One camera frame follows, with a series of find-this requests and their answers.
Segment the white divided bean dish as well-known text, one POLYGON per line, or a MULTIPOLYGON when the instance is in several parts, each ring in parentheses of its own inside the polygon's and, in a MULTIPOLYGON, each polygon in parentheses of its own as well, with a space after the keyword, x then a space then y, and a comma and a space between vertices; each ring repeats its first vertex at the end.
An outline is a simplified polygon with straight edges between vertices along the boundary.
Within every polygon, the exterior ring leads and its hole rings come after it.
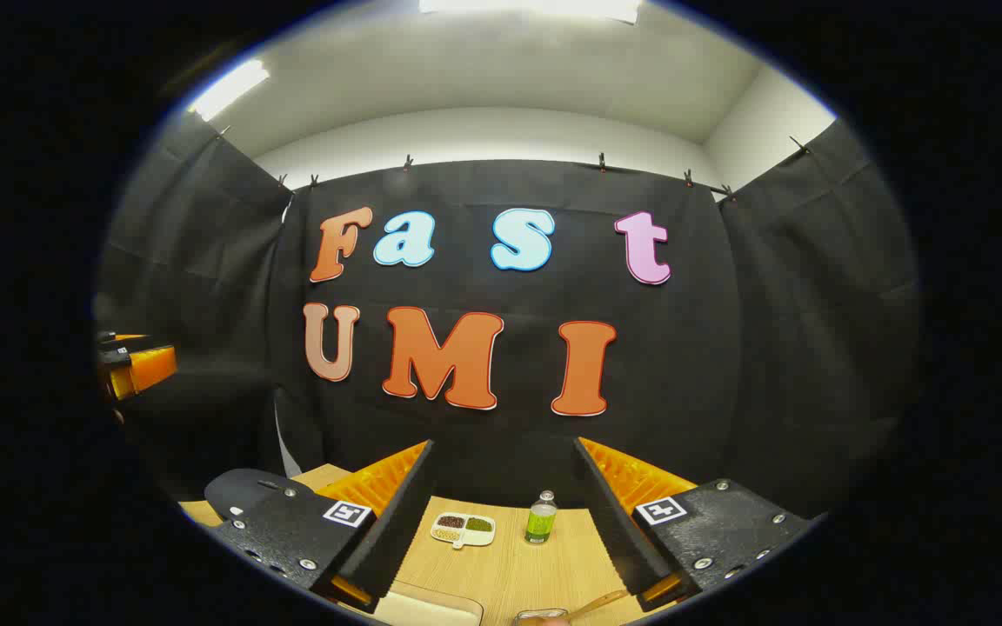
POLYGON ((497 523, 490 516, 443 512, 435 516, 429 535, 453 549, 489 546, 496 538, 497 523))

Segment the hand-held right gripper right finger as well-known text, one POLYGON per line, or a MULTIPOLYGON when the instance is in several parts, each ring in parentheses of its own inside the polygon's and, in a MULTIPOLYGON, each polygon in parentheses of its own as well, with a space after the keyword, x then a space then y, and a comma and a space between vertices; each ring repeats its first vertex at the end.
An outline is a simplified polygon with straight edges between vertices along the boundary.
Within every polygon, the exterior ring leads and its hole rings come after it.
POLYGON ((588 437, 573 451, 601 542, 643 611, 727 586, 812 527, 728 478, 693 483, 588 437))

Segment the wooden spoon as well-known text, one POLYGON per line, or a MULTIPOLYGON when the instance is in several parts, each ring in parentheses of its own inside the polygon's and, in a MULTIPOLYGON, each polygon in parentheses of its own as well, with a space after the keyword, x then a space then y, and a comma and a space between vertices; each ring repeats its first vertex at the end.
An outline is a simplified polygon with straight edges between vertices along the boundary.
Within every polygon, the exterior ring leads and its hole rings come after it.
POLYGON ((628 590, 625 588, 612 591, 612 593, 605 594, 596 599, 593 599, 593 601, 591 602, 585 603, 584 606, 580 607, 580 609, 569 611, 569 613, 565 615, 564 618, 567 619, 568 622, 577 621, 578 618, 585 616, 589 613, 592 613, 593 610, 602 609, 602 607, 609 605, 609 603, 620 601, 620 599, 628 597, 628 595, 630 594, 628 593, 628 590))

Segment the ceiling light panel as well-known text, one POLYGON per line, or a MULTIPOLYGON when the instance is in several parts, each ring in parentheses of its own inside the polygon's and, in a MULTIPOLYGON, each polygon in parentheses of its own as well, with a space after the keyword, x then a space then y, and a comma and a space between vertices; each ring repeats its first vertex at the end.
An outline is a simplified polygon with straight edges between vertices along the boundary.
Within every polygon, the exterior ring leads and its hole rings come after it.
POLYGON ((246 95, 250 89, 265 83, 268 78, 270 72, 262 60, 243 61, 231 68, 225 76, 218 78, 202 94, 192 99, 187 110, 195 112, 203 120, 211 120, 246 95))

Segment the green label plastic bottle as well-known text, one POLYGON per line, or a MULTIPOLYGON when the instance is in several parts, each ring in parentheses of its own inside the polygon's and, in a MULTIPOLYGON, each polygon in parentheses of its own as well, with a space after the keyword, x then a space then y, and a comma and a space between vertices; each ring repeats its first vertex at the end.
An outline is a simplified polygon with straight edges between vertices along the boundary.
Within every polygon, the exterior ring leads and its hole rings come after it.
POLYGON ((558 510, 556 500, 554 500, 554 492, 544 489, 537 501, 529 508, 524 532, 525 541, 532 544, 545 543, 552 533, 558 510))

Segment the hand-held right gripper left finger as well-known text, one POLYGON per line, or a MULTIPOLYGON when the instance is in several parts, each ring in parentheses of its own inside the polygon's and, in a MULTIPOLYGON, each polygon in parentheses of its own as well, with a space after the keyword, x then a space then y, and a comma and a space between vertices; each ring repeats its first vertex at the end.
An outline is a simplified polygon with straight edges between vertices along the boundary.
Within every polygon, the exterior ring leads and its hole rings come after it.
POLYGON ((215 535, 275 578, 373 613, 428 508, 433 447, 426 440, 334 483, 309 486, 314 496, 267 496, 243 516, 220 518, 215 535))

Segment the black backdrop cloth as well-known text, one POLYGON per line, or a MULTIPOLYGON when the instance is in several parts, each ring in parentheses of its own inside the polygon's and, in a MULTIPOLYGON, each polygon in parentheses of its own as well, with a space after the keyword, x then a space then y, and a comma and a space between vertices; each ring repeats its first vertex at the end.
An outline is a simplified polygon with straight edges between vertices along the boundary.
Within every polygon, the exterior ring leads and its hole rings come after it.
POLYGON ((922 340, 902 211, 842 120, 721 202, 549 160, 289 191, 179 124, 116 211, 94 314, 175 345, 124 415, 180 500, 431 440, 435 496, 583 508, 581 436, 817 516, 878 459, 922 340))

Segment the dark grey rice cooker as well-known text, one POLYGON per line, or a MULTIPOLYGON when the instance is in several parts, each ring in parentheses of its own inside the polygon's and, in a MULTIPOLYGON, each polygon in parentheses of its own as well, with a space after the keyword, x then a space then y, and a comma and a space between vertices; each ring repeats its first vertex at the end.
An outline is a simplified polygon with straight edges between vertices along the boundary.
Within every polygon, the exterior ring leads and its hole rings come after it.
POLYGON ((305 484, 261 469, 231 469, 207 484, 205 500, 223 519, 243 516, 267 496, 314 496, 305 484))

